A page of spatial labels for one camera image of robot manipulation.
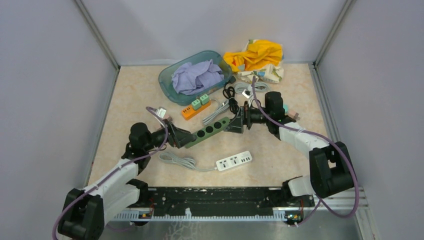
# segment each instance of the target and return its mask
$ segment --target white power strip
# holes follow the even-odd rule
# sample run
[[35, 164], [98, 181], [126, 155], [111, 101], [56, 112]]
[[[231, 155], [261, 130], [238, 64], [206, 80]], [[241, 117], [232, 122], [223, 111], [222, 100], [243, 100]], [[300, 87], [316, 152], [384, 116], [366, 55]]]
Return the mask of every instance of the white power strip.
[[216, 167], [218, 168], [218, 171], [224, 171], [249, 163], [250, 161], [252, 161], [251, 153], [249, 151], [244, 151], [216, 161]]

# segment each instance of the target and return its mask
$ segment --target green terminal connector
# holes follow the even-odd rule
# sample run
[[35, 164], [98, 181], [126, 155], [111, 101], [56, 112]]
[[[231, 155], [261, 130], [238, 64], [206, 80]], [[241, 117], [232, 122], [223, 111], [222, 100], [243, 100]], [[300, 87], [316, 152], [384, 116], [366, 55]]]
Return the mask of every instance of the green terminal connector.
[[219, 132], [222, 132], [228, 126], [228, 124], [230, 124], [230, 119], [226, 116], [216, 122], [206, 125], [204, 128], [194, 132], [193, 134], [197, 136], [197, 139], [187, 143], [184, 147], [186, 149], [191, 148], [203, 140], [208, 139]]
[[207, 94], [201, 96], [199, 99], [202, 105], [205, 105], [209, 102], [209, 96]]
[[199, 99], [196, 99], [191, 103], [191, 105], [193, 106], [194, 110], [198, 110], [202, 106], [202, 103]]
[[289, 105], [287, 105], [287, 104], [283, 104], [282, 105], [282, 107], [284, 108], [284, 112], [285, 112], [285, 114], [287, 114], [288, 112], [289, 112]]

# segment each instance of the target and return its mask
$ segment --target purple cloth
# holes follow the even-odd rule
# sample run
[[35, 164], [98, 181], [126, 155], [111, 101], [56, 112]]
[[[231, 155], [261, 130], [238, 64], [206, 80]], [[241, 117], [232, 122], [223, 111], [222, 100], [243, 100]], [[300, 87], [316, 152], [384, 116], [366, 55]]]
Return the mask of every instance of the purple cloth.
[[212, 87], [224, 79], [221, 68], [212, 59], [195, 65], [181, 65], [172, 75], [172, 85], [179, 94], [194, 95]]

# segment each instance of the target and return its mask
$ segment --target translucent plastic tub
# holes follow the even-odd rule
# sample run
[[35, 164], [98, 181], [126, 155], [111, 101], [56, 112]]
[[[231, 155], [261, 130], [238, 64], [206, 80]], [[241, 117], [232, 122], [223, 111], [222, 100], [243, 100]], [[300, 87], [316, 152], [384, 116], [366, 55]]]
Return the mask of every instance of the translucent plastic tub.
[[[172, 74], [174, 74], [174, 72], [181, 65], [188, 62], [195, 65], [200, 62], [208, 61], [211, 59], [214, 64], [218, 65], [221, 68], [222, 74], [224, 75], [224, 79], [222, 81], [218, 82], [217, 84], [211, 86], [210, 88], [205, 89], [204, 91], [199, 92], [195, 95], [185, 95], [182, 93], [177, 93], [175, 91], [174, 86], [172, 85]], [[211, 94], [215, 92], [216, 90], [224, 87], [225, 83], [231, 78], [232, 75], [233, 75], [233, 72], [231, 71], [231, 67], [223, 60], [223, 58], [221, 57], [219, 53], [215, 51], [202, 51], [165, 68], [159, 74], [159, 84], [163, 93], [165, 94], [165, 96], [168, 97], [169, 100], [171, 100], [172, 102], [180, 106], [187, 106], [191, 104], [194, 100], [196, 100], [198, 97], [204, 94]]]

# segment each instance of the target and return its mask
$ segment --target gray cable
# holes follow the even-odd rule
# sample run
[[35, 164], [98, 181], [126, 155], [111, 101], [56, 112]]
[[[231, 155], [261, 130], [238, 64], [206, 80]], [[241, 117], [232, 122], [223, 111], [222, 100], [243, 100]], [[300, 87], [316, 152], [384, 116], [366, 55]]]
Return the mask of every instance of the gray cable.
[[196, 160], [192, 157], [179, 157], [171, 152], [162, 152], [159, 154], [159, 159], [166, 164], [175, 164], [190, 170], [197, 170], [199, 172], [209, 172], [213, 170], [218, 170], [217, 167], [202, 169], [196, 167]]
[[[247, 82], [237, 82], [234, 85], [235, 93], [242, 94], [242, 92], [249, 87], [249, 83]], [[257, 93], [264, 93], [271, 90], [270, 86], [263, 81], [258, 81], [254, 84], [254, 90]]]
[[202, 122], [203, 122], [204, 126], [210, 124], [214, 120], [214, 118], [216, 118], [221, 113], [225, 112], [230, 107], [230, 105], [229, 105], [230, 101], [228, 99], [225, 100], [222, 104], [218, 100], [215, 100], [215, 99], [211, 99], [211, 101], [217, 102], [218, 107], [216, 108], [216, 110], [211, 115], [203, 118]]

